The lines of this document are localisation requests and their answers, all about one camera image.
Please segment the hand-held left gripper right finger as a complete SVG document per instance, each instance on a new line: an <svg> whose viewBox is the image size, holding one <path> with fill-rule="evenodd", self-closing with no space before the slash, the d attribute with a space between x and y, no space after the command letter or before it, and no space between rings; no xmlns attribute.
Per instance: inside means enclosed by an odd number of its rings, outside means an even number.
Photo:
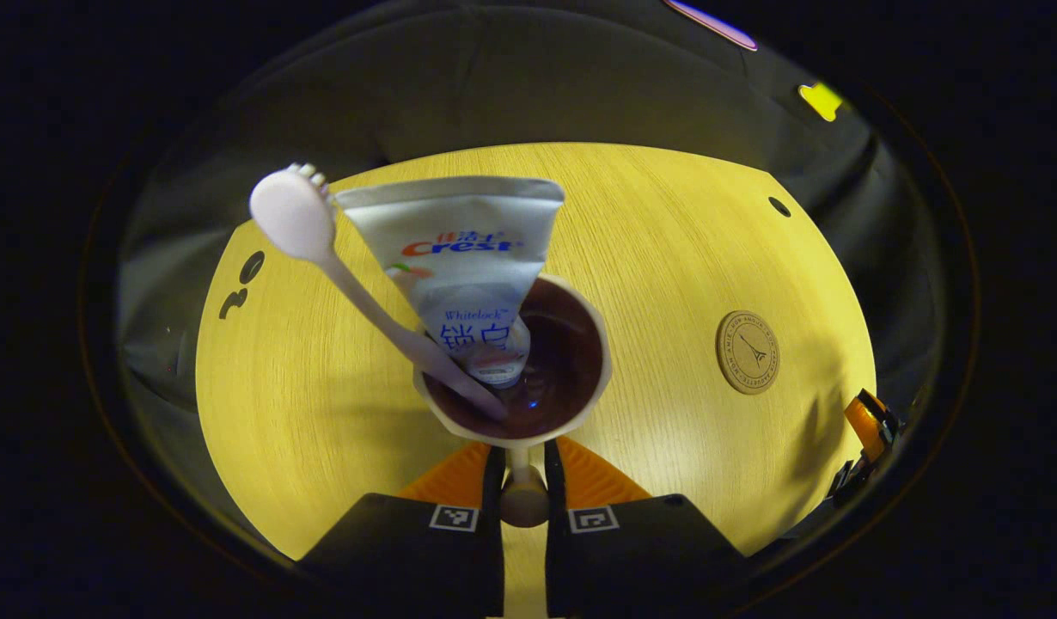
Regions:
<svg viewBox="0 0 1057 619"><path fill-rule="evenodd" d="M548 440L545 474L550 616L718 616L752 573L689 498L651 496L579 442Z"/></svg>

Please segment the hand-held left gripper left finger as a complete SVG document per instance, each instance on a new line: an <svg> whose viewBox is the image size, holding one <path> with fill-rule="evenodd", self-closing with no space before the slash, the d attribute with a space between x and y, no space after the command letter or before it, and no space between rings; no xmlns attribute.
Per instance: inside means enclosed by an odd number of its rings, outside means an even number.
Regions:
<svg viewBox="0 0 1057 619"><path fill-rule="evenodd" d="M397 494L367 493L298 561L348 618L504 614L501 448L472 442Z"/></svg>

